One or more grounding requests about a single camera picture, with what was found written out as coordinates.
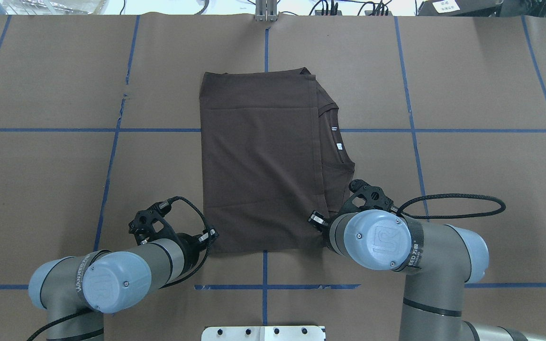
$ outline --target robot logo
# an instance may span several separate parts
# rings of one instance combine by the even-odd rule
[[[399,244],[397,242],[397,236],[400,231],[394,227],[388,226],[375,226],[373,251],[394,253],[397,251]]]

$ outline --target gray robot arm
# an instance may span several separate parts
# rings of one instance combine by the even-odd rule
[[[477,233],[398,216],[392,200],[362,180],[349,188],[366,205],[355,207],[351,197],[337,216],[326,220],[313,212],[309,221],[334,252],[368,269],[406,275],[400,341],[546,341],[462,321],[464,284],[481,280],[488,268],[488,248]]]
[[[163,219],[171,203],[178,199],[189,203],[203,218],[203,235],[176,234]],[[155,222],[163,223],[164,228],[155,231]],[[197,265],[200,252],[206,250],[193,274],[203,265],[210,244],[218,237],[201,212],[181,197],[139,211],[129,225],[138,246],[119,252],[101,250],[84,257],[65,257],[37,268],[28,294],[35,306],[47,310],[48,322],[77,315],[48,328],[49,341],[103,340],[103,313],[129,308],[147,294],[178,282],[175,279]]]

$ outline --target hole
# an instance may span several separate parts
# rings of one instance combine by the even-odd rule
[[[357,207],[360,207],[360,206],[363,206],[366,203],[366,201],[362,198],[355,197],[353,201],[351,201],[351,203],[353,203],[353,205]]]

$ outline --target light blue joint cover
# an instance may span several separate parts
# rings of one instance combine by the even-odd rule
[[[151,269],[137,254],[113,252],[85,272],[84,296],[93,309],[116,313],[142,300],[151,287]]]
[[[41,287],[43,286],[48,274],[50,274],[50,271],[54,269],[58,263],[67,258],[72,258],[72,256],[49,261],[46,264],[39,266],[39,268],[33,272],[31,280],[28,281],[28,296],[31,298],[33,305],[37,308],[46,310],[46,307],[41,304]]]
[[[345,227],[344,240],[349,256],[372,270],[398,268],[412,246],[406,222],[378,209],[353,216]]]
[[[488,246],[483,238],[477,233],[459,227],[452,227],[461,236],[466,250],[469,252],[469,258],[471,259],[471,275],[468,281],[465,283],[477,283],[485,275],[488,264],[490,263],[490,254],[488,253]]]

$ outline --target white label sticker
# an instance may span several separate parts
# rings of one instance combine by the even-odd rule
[[[438,13],[449,13],[453,11],[460,11],[461,7],[458,6],[455,0],[443,0],[433,2],[433,7]]]

